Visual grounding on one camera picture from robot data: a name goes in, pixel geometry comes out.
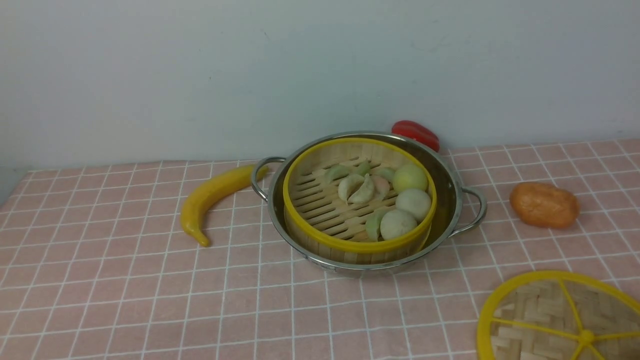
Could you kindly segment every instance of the red bell pepper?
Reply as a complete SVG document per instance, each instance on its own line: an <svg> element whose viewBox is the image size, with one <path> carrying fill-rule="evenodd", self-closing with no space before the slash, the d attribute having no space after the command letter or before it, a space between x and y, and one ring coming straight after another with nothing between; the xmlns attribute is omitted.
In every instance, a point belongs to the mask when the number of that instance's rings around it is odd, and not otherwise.
<svg viewBox="0 0 640 360"><path fill-rule="evenodd" d="M433 131L411 120L400 120L391 128L391 133L422 143L435 152L440 151L440 139Z"/></svg>

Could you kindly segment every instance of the yellow banana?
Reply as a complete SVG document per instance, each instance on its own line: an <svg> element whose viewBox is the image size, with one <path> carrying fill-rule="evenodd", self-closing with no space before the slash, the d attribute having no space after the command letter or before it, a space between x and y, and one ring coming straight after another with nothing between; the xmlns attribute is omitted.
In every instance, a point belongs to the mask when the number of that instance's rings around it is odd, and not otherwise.
<svg viewBox="0 0 640 360"><path fill-rule="evenodd" d="M251 185L251 172L254 165L246 165L229 170L224 174L214 176L202 183L194 190L182 205L180 224L182 230L204 247L211 246L211 242L202 232L204 215L211 206L218 201ZM267 167L258 171L258 180L267 174Z"/></svg>

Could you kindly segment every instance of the metal handle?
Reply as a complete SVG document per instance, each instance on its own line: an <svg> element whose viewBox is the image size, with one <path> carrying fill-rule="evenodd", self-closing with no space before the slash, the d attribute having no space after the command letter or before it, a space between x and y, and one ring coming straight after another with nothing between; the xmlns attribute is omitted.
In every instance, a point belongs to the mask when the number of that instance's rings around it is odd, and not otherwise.
<svg viewBox="0 0 640 360"><path fill-rule="evenodd" d="M269 163L283 163L285 160L286 158L280 156L270 156L268 158L264 158L258 161L257 164L255 164L255 167L251 172L251 187L259 197L262 197L262 200L264 200L265 202L268 202L267 193L264 192L260 185L258 185L258 170L262 169L264 165L267 165Z"/></svg>
<svg viewBox="0 0 640 360"><path fill-rule="evenodd" d="M453 233L449 235L450 238L476 228L478 225L480 225L480 223L482 222L482 220L484 220L484 217L486 216L486 197L484 196L484 194L474 188L462 188L462 192L465 192L469 195L473 195L477 197L478 200L480 201L480 210L478 211L478 215L473 221L471 221L469 224L459 229L454 230Z"/></svg>

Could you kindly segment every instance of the fake vegetable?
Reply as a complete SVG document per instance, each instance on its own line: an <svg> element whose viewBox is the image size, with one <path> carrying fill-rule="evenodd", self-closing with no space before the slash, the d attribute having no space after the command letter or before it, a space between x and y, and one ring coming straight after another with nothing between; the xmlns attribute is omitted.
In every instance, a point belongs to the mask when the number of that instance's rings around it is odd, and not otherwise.
<svg viewBox="0 0 640 360"><path fill-rule="evenodd" d="M373 180L373 185L376 187L376 200L383 200L391 189L389 182L378 175L372 175L371 179Z"/></svg>
<svg viewBox="0 0 640 360"><path fill-rule="evenodd" d="M369 216L369 218L367 218L367 222L364 224L364 229L367 232L369 240L378 241L380 238L380 222L386 213L386 209L377 209Z"/></svg>
<svg viewBox="0 0 640 360"><path fill-rule="evenodd" d="M396 209L406 211L421 223L431 209L431 197L420 189L407 189L396 197Z"/></svg>
<svg viewBox="0 0 640 360"><path fill-rule="evenodd" d="M400 120L391 127L391 133L401 135L426 145L435 152L440 151L440 139L433 131L411 120Z"/></svg>
<svg viewBox="0 0 640 360"><path fill-rule="evenodd" d="M380 235L384 240L400 237L415 229L418 223L413 215L404 210L394 209L386 213L380 221Z"/></svg>
<svg viewBox="0 0 640 360"><path fill-rule="evenodd" d="M365 160L356 167L353 173L358 174L360 176L364 176L368 174L370 170L371 170L371 164L369 164L369 160Z"/></svg>
<svg viewBox="0 0 640 360"><path fill-rule="evenodd" d="M364 183L364 177L358 174L349 174L338 184L338 197L340 200L347 202L351 194Z"/></svg>
<svg viewBox="0 0 640 360"><path fill-rule="evenodd" d="M407 189L427 190L427 175L413 163L407 163L399 167L394 174L394 190L401 193Z"/></svg>
<svg viewBox="0 0 640 360"><path fill-rule="evenodd" d="M374 174L376 174L377 176L384 177L385 180L387 180L390 183L394 180L395 173L396 171L390 167L377 168L374 171Z"/></svg>
<svg viewBox="0 0 640 360"><path fill-rule="evenodd" d="M328 184L333 180L349 175L350 172L348 167L342 164L336 164L324 173L324 182Z"/></svg>
<svg viewBox="0 0 640 360"><path fill-rule="evenodd" d="M523 223L537 227L570 227L580 215L571 192L552 184L525 182L511 191L509 203Z"/></svg>
<svg viewBox="0 0 640 360"><path fill-rule="evenodd" d="M373 199L373 194L375 191L376 187L373 184L371 176L369 174L366 174L364 175L364 181L362 182L362 185L360 185L360 188L356 190L356 192L351 196L349 196L347 204L349 204L350 202L353 204L364 204L366 202L369 202L371 201L371 199Z"/></svg>

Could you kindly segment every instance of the orange potato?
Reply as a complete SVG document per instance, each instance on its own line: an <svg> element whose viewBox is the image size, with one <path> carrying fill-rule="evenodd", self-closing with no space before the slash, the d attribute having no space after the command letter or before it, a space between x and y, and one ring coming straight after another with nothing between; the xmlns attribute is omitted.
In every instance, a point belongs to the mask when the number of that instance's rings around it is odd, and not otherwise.
<svg viewBox="0 0 640 360"><path fill-rule="evenodd" d="M511 191L509 203L522 222L537 227L570 227L580 215L575 195L552 184L517 184Z"/></svg>

